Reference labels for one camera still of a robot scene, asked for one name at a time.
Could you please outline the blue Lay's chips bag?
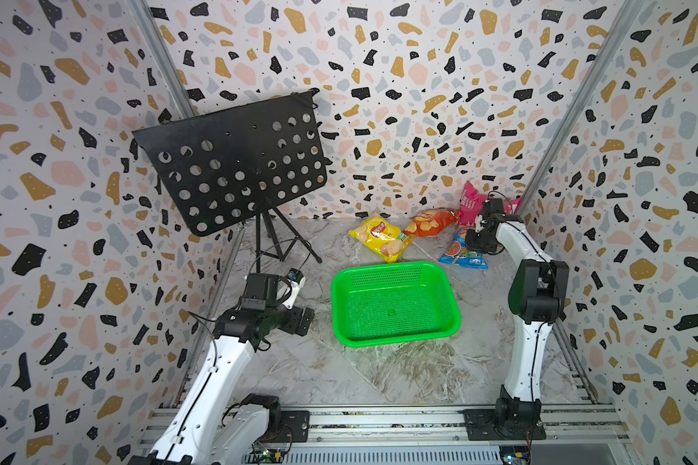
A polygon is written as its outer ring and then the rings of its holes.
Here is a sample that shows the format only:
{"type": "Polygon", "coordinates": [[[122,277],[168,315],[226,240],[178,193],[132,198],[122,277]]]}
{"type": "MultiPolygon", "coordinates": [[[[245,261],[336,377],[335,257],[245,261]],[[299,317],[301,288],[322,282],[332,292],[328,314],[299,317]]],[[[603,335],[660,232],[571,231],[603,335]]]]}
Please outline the blue Lay's chips bag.
{"type": "Polygon", "coordinates": [[[464,269],[488,269],[488,264],[484,256],[475,251],[471,251],[466,247],[466,236],[468,233],[475,233],[475,228],[461,227],[458,228],[447,251],[439,258],[439,262],[443,265],[457,265],[464,269]]]}

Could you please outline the red Lay's chips bag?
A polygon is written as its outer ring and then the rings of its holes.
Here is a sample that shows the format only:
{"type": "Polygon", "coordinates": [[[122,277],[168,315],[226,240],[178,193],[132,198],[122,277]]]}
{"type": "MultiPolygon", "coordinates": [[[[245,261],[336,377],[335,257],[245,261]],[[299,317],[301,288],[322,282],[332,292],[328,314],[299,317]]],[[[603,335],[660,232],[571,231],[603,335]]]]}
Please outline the red Lay's chips bag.
{"type": "Polygon", "coordinates": [[[447,227],[457,224],[460,213],[449,208],[436,208],[414,216],[403,232],[415,238],[438,236],[447,227]]]}

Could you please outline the yellow Lay's chips bag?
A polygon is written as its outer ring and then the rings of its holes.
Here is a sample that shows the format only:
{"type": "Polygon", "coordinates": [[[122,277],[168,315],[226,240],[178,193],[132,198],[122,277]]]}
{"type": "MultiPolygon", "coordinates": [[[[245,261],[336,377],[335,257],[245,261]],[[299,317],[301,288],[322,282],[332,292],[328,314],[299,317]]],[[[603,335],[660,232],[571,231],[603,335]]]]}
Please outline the yellow Lay's chips bag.
{"type": "Polygon", "coordinates": [[[412,243],[411,236],[407,236],[403,230],[380,216],[372,216],[364,220],[348,234],[388,264],[397,263],[405,249],[412,243]]]}

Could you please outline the green plastic basket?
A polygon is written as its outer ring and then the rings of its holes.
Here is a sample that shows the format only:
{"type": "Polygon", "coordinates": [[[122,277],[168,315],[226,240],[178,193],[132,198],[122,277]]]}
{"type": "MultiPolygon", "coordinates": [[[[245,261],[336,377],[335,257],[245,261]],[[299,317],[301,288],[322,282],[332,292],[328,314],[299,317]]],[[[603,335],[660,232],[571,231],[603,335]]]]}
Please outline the green plastic basket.
{"type": "Polygon", "coordinates": [[[352,267],[332,282],[333,332],[350,348],[454,335],[461,311],[445,271],[430,262],[352,267]]]}

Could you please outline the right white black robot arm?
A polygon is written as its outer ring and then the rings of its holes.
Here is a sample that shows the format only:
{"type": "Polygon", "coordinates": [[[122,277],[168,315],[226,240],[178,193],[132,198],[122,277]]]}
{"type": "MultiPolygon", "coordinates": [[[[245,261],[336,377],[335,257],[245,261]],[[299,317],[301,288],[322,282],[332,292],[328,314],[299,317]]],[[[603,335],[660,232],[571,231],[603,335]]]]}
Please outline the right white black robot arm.
{"type": "Polygon", "coordinates": [[[508,213],[498,198],[484,201],[481,229],[466,237],[465,246],[491,256],[505,252],[517,265],[507,298],[515,342],[494,407],[494,428],[506,437],[538,437],[545,350],[564,312],[569,267],[543,251],[523,220],[508,213]]]}

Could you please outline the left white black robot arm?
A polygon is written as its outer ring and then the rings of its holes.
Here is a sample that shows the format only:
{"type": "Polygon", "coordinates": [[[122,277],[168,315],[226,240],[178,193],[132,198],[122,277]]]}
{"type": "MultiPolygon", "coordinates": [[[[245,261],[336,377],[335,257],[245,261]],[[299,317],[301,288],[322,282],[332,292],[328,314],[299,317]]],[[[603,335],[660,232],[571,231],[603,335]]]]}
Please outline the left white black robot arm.
{"type": "Polygon", "coordinates": [[[232,394],[248,364],[271,348],[272,331],[305,336],[314,318],[295,301],[306,282],[291,269],[280,276],[251,273],[236,304],[221,313],[211,331],[211,346],[176,416],[146,455],[133,464],[238,464],[258,443],[294,434],[281,414],[277,396],[232,394]]]}

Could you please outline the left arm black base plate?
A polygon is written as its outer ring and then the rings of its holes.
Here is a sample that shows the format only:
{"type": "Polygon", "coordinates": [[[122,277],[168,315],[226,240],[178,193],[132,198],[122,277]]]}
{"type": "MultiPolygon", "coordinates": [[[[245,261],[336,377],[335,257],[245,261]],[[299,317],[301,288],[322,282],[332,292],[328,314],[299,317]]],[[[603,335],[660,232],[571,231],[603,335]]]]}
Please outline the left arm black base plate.
{"type": "Polygon", "coordinates": [[[270,410],[246,404],[226,413],[219,439],[231,450],[253,443],[306,443],[310,427],[308,410],[270,410]]]}

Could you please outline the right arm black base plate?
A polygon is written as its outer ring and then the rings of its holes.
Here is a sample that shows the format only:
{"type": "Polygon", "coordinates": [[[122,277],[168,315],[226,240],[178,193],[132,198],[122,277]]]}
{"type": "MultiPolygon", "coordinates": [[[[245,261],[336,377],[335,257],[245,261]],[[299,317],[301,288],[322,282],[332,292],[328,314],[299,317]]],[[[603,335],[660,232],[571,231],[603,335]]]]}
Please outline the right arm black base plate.
{"type": "Polygon", "coordinates": [[[547,434],[540,420],[529,416],[502,420],[494,409],[466,409],[463,426],[469,441],[525,441],[546,440],[547,434]]]}

